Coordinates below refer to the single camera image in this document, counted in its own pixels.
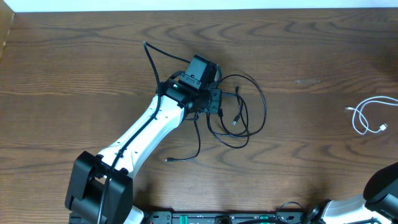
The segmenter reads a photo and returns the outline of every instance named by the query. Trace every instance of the green tape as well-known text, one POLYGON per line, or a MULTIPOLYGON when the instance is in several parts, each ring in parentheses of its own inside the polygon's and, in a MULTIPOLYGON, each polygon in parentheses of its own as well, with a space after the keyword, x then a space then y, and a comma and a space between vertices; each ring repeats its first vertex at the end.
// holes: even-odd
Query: green tape
POLYGON ((180 224, 188 224, 188 215, 180 216, 180 224))
POLYGON ((268 216, 262 215, 262 216, 260 216, 260 219, 268 219, 268 216))

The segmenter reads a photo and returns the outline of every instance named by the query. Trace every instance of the wood grain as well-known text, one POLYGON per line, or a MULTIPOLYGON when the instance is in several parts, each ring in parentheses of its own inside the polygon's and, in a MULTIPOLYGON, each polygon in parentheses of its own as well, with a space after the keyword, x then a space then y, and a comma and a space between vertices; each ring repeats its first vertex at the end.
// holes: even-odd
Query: wood grain
MULTIPOLYGON (((167 164, 197 149, 193 124, 183 123, 134 180, 137 206, 274 210, 361 194, 375 171, 398 160, 398 119, 394 108, 370 107, 371 124, 389 129, 358 136, 344 107, 398 97, 397 30, 398 9, 18 14, 0 63, 0 222, 67 222, 73 161, 122 135, 154 95, 143 40, 207 57, 224 75, 250 75, 266 94, 268 116, 243 149, 220 144, 201 118, 202 153, 167 164)), ((153 58, 161 80, 187 67, 153 58)), ((221 87, 235 85, 254 130, 261 99, 244 80, 221 87)), ((225 120, 235 103, 223 101, 225 120)))

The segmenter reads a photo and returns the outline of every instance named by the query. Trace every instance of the wooden tabletop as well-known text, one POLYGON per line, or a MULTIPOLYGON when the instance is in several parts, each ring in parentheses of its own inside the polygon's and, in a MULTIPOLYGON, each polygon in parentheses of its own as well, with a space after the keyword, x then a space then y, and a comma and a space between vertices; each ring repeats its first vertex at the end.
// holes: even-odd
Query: wooden tabletop
MULTIPOLYGON (((397 31, 398 9, 17 14, 0 62, 0 222, 67 222, 73 161, 120 137, 154 96, 143 40, 187 59, 200 54, 223 75, 253 77, 268 116, 242 149, 220 144, 202 117, 198 158, 166 163, 196 152, 193 123, 182 123, 134 179, 138 207, 263 211, 361 194, 398 160, 397 109, 370 106, 371 127, 389 128, 360 136, 345 106, 398 97, 397 31)), ((187 67, 152 55, 161 80, 187 67)), ((255 130, 262 101, 242 79, 221 88, 235 85, 255 130)), ((230 123, 236 100, 223 108, 230 123)))

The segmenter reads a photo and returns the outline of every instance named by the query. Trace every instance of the white background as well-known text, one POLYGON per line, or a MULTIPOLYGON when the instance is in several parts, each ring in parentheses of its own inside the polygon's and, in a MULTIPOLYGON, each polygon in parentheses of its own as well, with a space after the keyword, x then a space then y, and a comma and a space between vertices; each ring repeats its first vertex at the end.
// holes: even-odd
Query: white background
POLYGON ((398 7, 398 0, 4 0, 14 12, 398 7))

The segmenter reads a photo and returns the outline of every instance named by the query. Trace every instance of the white charging cable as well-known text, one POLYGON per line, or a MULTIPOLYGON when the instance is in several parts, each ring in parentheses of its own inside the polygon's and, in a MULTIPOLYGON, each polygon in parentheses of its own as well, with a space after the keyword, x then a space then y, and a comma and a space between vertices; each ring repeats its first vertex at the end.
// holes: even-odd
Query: white charging cable
POLYGON ((398 106, 398 100, 388 97, 388 96, 374 96, 374 97, 370 97, 362 102, 359 103, 358 106, 356 106, 356 108, 352 108, 352 107, 346 107, 347 110, 353 110, 354 114, 353 114, 353 127, 355 129, 355 131, 359 134, 366 134, 366 132, 372 132, 372 133, 379 133, 381 131, 384 131, 387 129, 387 124, 384 123, 382 125, 380 125, 379 129, 377 131, 373 131, 369 129, 369 123, 367 121, 367 119, 365 118, 365 116, 362 114, 362 110, 364 109, 364 107, 370 103, 381 103, 384 105, 391 105, 391 106, 398 106), (379 100, 375 100, 375 99, 387 99, 387 100, 392 100, 395 101, 397 103, 389 103, 389 102, 384 102, 384 101, 379 101, 379 100), (355 126, 355 117, 356 117, 356 113, 358 113, 359 116, 359 121, 362 124, 362 127, 365 129, 365 131, 361 132, 360 130, 358 130, 355 126))

